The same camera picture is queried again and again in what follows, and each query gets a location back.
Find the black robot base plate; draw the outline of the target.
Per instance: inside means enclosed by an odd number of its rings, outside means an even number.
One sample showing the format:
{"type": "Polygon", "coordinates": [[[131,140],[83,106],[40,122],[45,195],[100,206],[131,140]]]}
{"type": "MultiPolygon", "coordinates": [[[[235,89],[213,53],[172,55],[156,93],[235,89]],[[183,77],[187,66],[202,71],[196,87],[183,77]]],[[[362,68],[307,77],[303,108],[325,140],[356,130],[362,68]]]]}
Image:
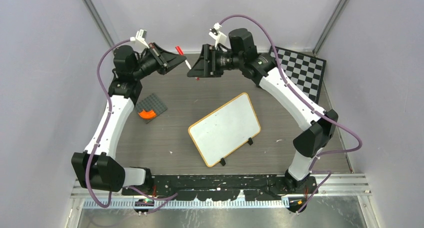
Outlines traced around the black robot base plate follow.
{"type": "Polygon", "coordinates": [[[155,175],[142,185],[123,188],[121,193],[124,196],[145,193],[158,198],[176,195],[177,201],[234,201],[240,195],[248,202],[276,201],[286,195],[305,198],[317,184],[313,176],[298,184],[276,174],[155,175]]]}

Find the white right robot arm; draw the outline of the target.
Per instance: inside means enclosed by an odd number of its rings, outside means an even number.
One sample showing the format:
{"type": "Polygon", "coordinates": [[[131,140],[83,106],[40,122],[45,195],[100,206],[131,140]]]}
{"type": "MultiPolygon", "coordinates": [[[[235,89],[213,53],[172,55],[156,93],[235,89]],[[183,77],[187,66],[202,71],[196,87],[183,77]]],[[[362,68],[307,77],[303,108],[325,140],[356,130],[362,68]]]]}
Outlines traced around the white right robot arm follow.
{"type": "Polygon", "coordinates": [[[295,155],[284,174],[284,184],[291,193],[299,193],[306,185],[311,166],[328,144],[339,116],[326,111],[309,99],[279,68],[279,62],[268,53],[259,53],[253,35],[246,28],[229,32],[230,47],[221,44],[225,35],[212,28],[209,35],[215,44],[203,44],[200,55],[188,77],[220,78],[226,70],[240,70],[258,87],[271,94],[295,119],[302,130],[294,140],[295,155]]]}

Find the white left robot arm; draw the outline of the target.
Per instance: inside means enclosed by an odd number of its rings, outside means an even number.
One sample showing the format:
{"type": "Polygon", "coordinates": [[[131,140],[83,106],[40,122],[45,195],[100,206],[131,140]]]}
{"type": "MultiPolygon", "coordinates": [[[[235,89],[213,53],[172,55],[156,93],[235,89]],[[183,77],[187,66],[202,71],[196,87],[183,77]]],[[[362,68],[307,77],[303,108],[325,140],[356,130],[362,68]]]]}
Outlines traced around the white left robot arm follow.
{"type": "Polygon", "coordinates": [[[141,80],[152,73],[165,75],[187,59],[151,42],[137,52],[125,41],[113,49],[113,80],[101,84],[106,107],[93,138],[83,152],[75,152],[71,165],[81,187],[88,190],[118,192],[134,186],[141,195],[153,190],[151,171],[144,167],[123,167],[116,160],[118,141],[125,123],[134,110],[142,91],[141,80]]]}

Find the white whiteboard orange frame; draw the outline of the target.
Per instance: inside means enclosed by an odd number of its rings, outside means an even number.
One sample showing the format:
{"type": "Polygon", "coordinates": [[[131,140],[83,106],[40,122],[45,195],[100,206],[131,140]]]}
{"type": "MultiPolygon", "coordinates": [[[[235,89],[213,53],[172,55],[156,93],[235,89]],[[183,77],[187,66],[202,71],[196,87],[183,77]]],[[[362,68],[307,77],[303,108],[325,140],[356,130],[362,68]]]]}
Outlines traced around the white whiteboard orange frame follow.
{"type": "Polygon", "coordinates": [[[220,163],[261,132],[249,95],[242,92],[188,127],[188,134],[208,168],[220,163]]]}

